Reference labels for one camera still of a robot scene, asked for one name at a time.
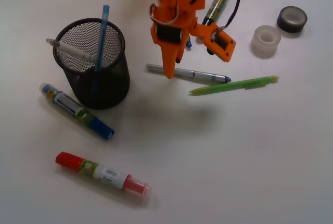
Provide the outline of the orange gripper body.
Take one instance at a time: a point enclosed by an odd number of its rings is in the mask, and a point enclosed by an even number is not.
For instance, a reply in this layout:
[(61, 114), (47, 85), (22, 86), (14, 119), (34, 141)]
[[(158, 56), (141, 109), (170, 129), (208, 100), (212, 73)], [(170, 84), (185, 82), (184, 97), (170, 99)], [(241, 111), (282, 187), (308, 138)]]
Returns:
[(207, 27), (200, 25), (196, 12), (206, 0), (159, 0), (150, 6), (153, 42), (161, 48), (184, 48), (190, 35), (204, 39)]

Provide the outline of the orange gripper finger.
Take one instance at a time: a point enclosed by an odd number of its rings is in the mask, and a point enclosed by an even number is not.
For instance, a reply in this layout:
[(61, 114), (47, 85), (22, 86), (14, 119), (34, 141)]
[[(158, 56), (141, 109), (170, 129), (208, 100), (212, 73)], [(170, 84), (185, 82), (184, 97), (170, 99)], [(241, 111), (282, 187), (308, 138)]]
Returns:
[(202, 40), (204, 45), (222, 61), (229, 62), (236, 47), (236, 41), (212, 22), (210, 25), (196, 23), (191, 35)]
[(161, 44), (163, 71), (168, 79), (175, 75), (175, 65), (182, 60), (185, 45)]

